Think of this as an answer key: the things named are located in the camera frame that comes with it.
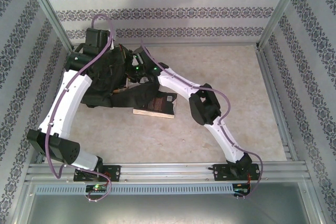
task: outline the black bracket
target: black bracket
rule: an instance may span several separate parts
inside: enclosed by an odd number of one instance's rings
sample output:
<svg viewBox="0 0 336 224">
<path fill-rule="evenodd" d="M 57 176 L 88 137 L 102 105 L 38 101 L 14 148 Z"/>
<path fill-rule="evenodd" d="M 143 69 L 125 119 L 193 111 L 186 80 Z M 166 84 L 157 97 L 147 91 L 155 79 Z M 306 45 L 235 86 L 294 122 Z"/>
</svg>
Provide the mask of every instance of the black bracket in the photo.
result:
<svg viewBox="0 0 336 224">
<path fill-rule="evenodd" d="M 214 164 L 210 170 L 213 171 L 215 181 L 228 181 L 228 180 L 258 180 L 260 170 L 258 164 L 250 164 L 243 174 L 233 174 L 231 164 Z"/>
<path fill-rule="evenodd" d="M 101 173 L 110 177 L 112 182 L 119 182 L 120 165 L 103 165 Z M 74 182 L 107 182 L 107 179 L 95 174 L 86 173 L 76 169 L 74 174 Z"/>
</svg>

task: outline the patterned wallpaper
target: patterned wallpaper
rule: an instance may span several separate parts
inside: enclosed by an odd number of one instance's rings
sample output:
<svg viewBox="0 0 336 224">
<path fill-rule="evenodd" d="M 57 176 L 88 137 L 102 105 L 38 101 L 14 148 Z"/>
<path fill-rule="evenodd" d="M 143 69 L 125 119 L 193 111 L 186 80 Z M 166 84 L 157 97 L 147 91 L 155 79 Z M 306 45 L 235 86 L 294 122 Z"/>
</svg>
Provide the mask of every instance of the patterned wallpaper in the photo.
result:
<svg viewBox="0 0 336 224">
<path fill-rule="evenodd" d="M 336 222 L 335 0 L 291 0 L 264 48 L 283 113 L 327 223 Z"/>
<path fill-rule="evenodd" d="M 11 221 L 67 52 L 37 0 L 0 0 L 0 223 Z"/>
<path fill-rule="evenodd" d="M 114 20 L 122 43 L 257 42 L 278 1 L 50 0 L 74 44 L 96 13 Z"/>
</svg>

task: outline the robotic arm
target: robotic arm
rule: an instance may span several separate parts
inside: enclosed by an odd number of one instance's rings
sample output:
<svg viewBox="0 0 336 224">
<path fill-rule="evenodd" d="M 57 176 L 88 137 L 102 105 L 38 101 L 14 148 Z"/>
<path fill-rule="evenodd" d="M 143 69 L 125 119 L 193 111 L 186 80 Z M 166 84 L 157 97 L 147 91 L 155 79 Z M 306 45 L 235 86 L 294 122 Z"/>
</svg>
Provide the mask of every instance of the robotic arm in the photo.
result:
<svg viewBox="0 0 336 224">
<path fill-rule="evenodd" d="M 60 93 L 79 69 L 92 60 L 107 44 L 108 35 L 108 31 L 88 28 L 86 42 L 79 46 L 83 49 L 83 53 L 81 54 L 80 50 L 76 49 L 69 56 L 61 88 L 51 110 L 39 130 L 29 130 L 27 134 L 31 145 L 43 155 L 45 155 L 44 139 L 50 124 L 50 115 Z M 193 83 L 179 76 L 167 65 L 163 63 L 160 65 L 165 71 L 157 67 L 142 47 L 130 51 L 119 45 L 103 54 L 84 75 L 78 76 L 61 100 L 49 138 L 50 157 L 65 164 L 101 172 L 102 159 L 100 157 L 85 152 L 78 143 L 67 140 L 79 103 L 84 103 L 90 108 L 96 106 L 140 108 L 155 97 L 159 86 L 162 85 L 189 100 L 193 119 L 205 126 L 217 140 L 230 165 L 231 175 L 237 179 L 246 176 L 252 161 L 247 153 L 235 147 L 239 145 L 224 123 L 222 127 L 225 134 L 221 130 L 220 105 L 214 92 L 209 90 L 211 86 Z M 124 78 L 141 84 L 114 94 L 112 91 Z"/>
</svg>

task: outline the book cover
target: book cover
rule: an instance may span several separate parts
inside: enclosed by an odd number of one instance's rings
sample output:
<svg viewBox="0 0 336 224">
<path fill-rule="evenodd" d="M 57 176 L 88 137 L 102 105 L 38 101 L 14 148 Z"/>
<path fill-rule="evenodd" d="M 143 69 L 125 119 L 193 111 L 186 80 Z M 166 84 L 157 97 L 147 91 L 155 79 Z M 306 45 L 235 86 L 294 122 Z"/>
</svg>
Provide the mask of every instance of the book cover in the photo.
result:
<svg viewBox="0 0 336 224">
<path fill-rule="evenodd" d="M 133 109 L 133 114 L 175 118 L 176 93 L 158 91 L 155 98 L 140 109 Z"/>
</svg>

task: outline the beige floor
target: beige floor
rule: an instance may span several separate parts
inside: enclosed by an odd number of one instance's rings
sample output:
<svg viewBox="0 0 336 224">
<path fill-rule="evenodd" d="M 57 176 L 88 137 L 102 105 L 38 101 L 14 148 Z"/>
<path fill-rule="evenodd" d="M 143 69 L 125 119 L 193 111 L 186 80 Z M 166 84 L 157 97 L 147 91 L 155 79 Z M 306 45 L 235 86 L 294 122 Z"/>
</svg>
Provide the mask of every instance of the beige floor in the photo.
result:
<svg viewBox="0 0 336 224">
<path fill-rule="evenodd" d="M 243 148 L 265 161 L 286 160 L 253 46 L 149 50 L 185 78 L 209 83 L 227 94 L 232 110 L 225 122 Z M 218 99 L 222 112 L 226 111 L 225 101 Z M 70 139 L 106 163 L 225 161 L 216 140 L 194 122 L 181 96 L 175 119 L 133 115 L 132 109 L 89 109 L 81 104 Z"/>
</svg>

